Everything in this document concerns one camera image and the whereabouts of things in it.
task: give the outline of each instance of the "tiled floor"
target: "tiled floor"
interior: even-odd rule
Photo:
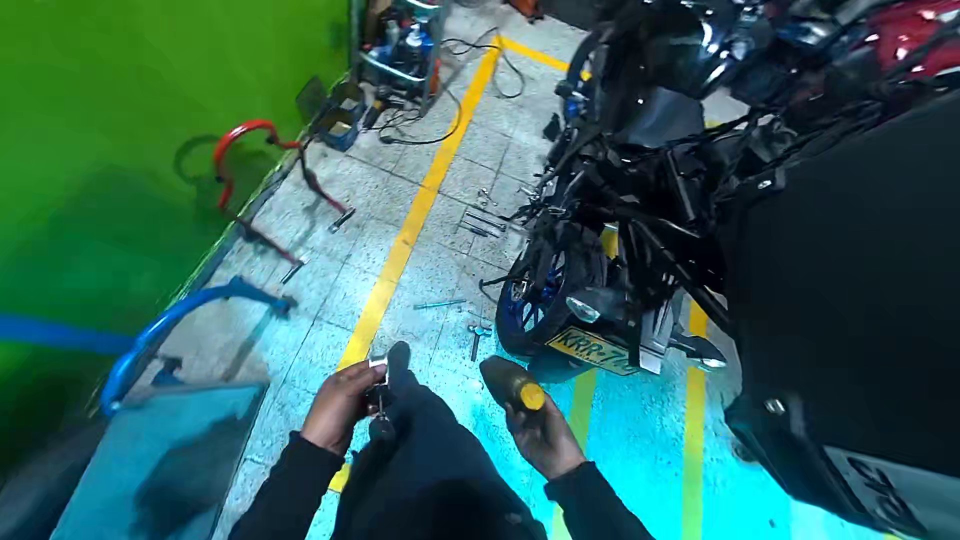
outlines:
[[[493,1],[476,10],[455,5],[447,30],[451,36],[474,40],[494,24],[505,37],[561,60],[572,55],[583,35],[549,18],[528,25]],[[481,54],[458,57],[463,70],[450,89],[460,99]],[[518,188],[540,171],[549,148],[540,130],[558,106],[552,89],[560,72],[519,55],[511,55],[511,60],[524,74],[524,92],[507,100],[487,86],[384,314],[372,352],[383,353],[399,339],[409,342],[411,367],[420,380],[477,435],[504,479],[551,529],[553,504],[543,495],[542,479],[517,453],[501,409],[483,389],[476,365],[469,362],[471,337],[466,331],[467,324],[489,324],[493,317],[493,301],[477,290],[477,280],[502,275],[519,252],[523,237],[509,231],[503,238],[481,238],[457,227],[471,206],[509,213],[523,204]],[[457,67],[444,59],[444,73]],[[506,92],[518,88],[516,75],[503,63],[495,80]],[[740,104],[724,95],[712,96],[706,107],[712,120],[743,112]],[[405,136],[440,136],[455,116],[455,105],[445,97],[421,122],[405,130]],[[280,243],[294,246],[309,258],[308,264],[289,283],[280,285],[286,262],[269,251],[238,243],[213,278],[224,282],[239,274],[267,290],[292,295],[300,304],[289,320],[275,319],[261,305],[231,300],[192,313],[163,345],[163,353],[186,358],[182,376],[188,381],[217,380],[224,373],[236,374],[239,380],[271,381],[217,538],[225,537],[247,508],[287,432],[300,426],[316,389],[336,367],[438,147],[383,145],[375,133],[361,134],[345,155],[319,143],[312,145],[309,166],[334,196],[357,206],[356,215],[337,233],[327,233],[332,210],[317,202],[295,171],[257,214],[255,223]],[[479,207],[481,187],[490,193],[485,207]],[[413,310],[414,304],[453,297],[468,301]],[[729,340],[718,334],[711,337],[732,354]],[[495,336],[481,341],[478,355],[491,354],[504,354]],[[661,540],[681,538],[684,528],[686,367],[684,359],[671,356],[659,376],[644,372],[620,378],[599,373],[590,418],[588,457]],[[708,376],[703,537],[876,538],[818,509],[792,503],[762,469],[733,457],[732,435],[723,424],[722,408],[736,394],[738,379],[735,365]],[[573,385],[573,381],[548,385],[564,410],[571,406]],[[354,450],[366,442],[366,426],[361,424],[356,433]],[[328,492],[309,538],[329,536],[337,499],[336,493]]]

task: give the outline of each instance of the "license plate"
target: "license plate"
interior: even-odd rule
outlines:
[[[546,344],[561,353],[573,356],[586,363],[602,367],[617,375],[630,375],[640,370],[630,365],[627,350],[599,335],[582,331],[576,327],[567,327],[547,341]]]

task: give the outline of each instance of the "hand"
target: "hand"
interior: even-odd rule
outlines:
[[[549,395],[537,412],[507,409],[507,428],[514,436],[520,455],[546,479],[552,480],[587,461],[564,415]]]
[[[364,400],[364,393],[383,381],[386,365],[371,368],[357,362],[326,378],[313,399],[310,412],[303,421],[300,436],[336,455],[346,455],[353,437],[353,426],[376,408]]]

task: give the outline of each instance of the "person's left hand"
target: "person's left hand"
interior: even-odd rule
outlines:
[[[383,381],[386,365],[371,368],[357,362],[326,378],[313,399],[300,436],[336,455],[346,455],[353,426],[375,410],[368,410],[364,393]]]

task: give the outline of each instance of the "person's right hand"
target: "person's right hand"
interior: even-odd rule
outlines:
[[[552,480],[587,461],[564,415],[549,395],[537,412],[507,410],[507,428],[514,436],[520,455],[546,479]]]

